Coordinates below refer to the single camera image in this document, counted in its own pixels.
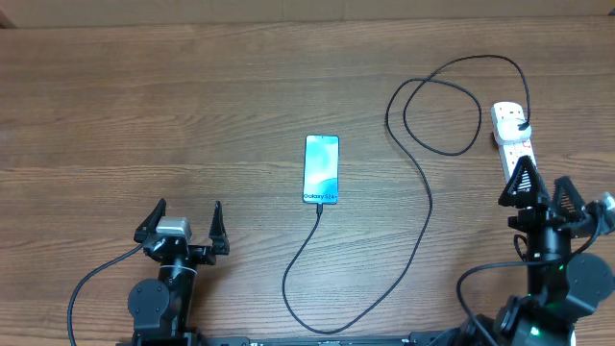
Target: wood grain surface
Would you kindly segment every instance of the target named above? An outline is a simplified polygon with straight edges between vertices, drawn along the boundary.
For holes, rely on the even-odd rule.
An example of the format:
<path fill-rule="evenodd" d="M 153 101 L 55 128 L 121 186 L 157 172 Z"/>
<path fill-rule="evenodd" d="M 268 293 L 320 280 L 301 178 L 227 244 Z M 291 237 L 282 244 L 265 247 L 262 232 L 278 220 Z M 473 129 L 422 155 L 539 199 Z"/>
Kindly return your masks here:
<path fill-rule="evenodd" d="M 288 278 L 290 304 L 315 328 L 354 318 L 400 275 L 428 210 L 417 170 L 383 114 L 406 79 L 473 54 L 502 54 L 528 76 L 538 167 L 572 176 L 586 199 L 613 190 L 615 20 L 527 18 L 0 31 L 0 344 L 66 345 L 66 304 L 92 268 L 134 247 L 160 197 L 206 241 L 222 201 L 231 255 L 198 276 L 191 323 L 205 334 L 314 336 L 286 311 L 285 267 L 315 221 L 302 203 L 305 136 L 341 138 L 340 199 Z M 482 131 L 465 155 L 416 144 L 434 211 L 397 289 L 343 335 L 407 334 L 460 324 L 455 283 L 470 267 L 517 260 L 514 209 L 489 109 L 525 106 L 515 69 L 463 62 L 440 79 L 480 99 Z M 410 105 L 416 135 L 459 150 L 478 112 L 463 93 L 426 86 Z M 614 237 L 592 252 L 615 265 Z M 79 345 L 126 341 L 130 289 L 155 277 L 142 255 L 88 282 L 75 306 Z M 524 269 L 477 274 L 463 292 L 495 315 L 523 294 Z M 615 299 L 578 324 L 585 345 L 615 338 Z"/>

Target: phone screen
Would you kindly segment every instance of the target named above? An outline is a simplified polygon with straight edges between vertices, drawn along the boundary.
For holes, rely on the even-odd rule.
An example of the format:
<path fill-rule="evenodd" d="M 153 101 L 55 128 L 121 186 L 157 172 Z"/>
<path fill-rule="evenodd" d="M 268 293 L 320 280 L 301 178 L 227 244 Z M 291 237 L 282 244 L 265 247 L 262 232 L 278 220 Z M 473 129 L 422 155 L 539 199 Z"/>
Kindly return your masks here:
<path fill-rule="evenodd" d="M 337 203 L 338 136 L 307 136 L 304 202 Z"/>

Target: samsung galaxy phone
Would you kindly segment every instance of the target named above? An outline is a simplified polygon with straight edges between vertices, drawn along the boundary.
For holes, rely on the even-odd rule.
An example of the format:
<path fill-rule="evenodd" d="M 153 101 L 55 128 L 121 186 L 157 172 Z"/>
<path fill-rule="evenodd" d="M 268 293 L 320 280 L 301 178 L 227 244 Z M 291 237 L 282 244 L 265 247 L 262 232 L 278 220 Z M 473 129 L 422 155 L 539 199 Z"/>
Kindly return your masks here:
<path fill-rule="evenodd" d="M 307 136 L 304 164 L 304 202 L 337 203 L 338 136 Z"/>

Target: plug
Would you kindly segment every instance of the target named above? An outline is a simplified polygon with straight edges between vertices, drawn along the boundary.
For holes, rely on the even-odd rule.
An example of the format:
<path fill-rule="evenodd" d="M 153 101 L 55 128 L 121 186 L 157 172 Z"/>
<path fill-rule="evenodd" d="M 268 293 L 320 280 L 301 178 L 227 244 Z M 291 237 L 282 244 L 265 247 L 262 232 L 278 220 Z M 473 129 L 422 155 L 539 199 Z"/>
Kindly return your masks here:
<path fill-rule="evenodd" d="M 491 108 L 494 124 L 493 135 L 500 145 L 515 144 L 531 137 L 531 126 L 521 130 L 526 123 L 523 108 L 513 102 L 498 102 Z"/>

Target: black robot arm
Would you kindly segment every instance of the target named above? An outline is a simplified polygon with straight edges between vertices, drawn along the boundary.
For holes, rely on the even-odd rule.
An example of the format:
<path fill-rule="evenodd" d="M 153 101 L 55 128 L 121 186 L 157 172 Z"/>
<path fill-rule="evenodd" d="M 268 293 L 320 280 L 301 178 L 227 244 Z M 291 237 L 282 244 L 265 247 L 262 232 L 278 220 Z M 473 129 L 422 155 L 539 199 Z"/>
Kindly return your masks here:
<path fill-rule="evenodd" d="M 157 279 L 135 286 L 128 299 L 135 333 L 125 346 L 564 346 L 574 337 L 574 324 L 591 315 L 613 289 L 613 273 L 602 259 L 585 254 L 599 235 L 615 229 L 615 201 L 608 193 L 585 203 L 568 177 L 555 181 L 553 196 L 529 157 L 520 158 L 499 204 L 518 209 L 508 226 L 521 231 L 527 244 L 522 262 L 473 268 L 457 283 L 457 293 L 470 318 L 445 332 L 408 336 L 290 338 L 250 340 L 247 337 L 204 338 L 187 326 L 198 264 L 215 264 L 229 254 L 229 240 L 216 202 L 209 238 L 211 246 L 190 244 L 186 218 L 165 216 L 165 202 L 135 231 L 147 256 L 160 262 Z M 572 251 L 571 239 L 587 237 Z M 461 298 L 463 279 L 477 271 L 503 266 L 528 267 L 528 295 L 511 296 L 495 319 L 474 315 Z"/>
<path fill-rule="evenodd" d="M 157 279 L 135 285 L 128 298 L 128 310 L 135 320 L 132 346 L 197 346 L 203 343 L 197 329 L 187 320 L 199 264 L 214 265 L 216 255 L 230 253 L 224 229 L 222 205 L 215 203 L 209 228 L 210 246 L 192 245 L 192 231 L 186 217 L 165 216 L 161 199 L 152 213 L 135 230 L 135 241 L 143 252 L 160 263 Z"/>

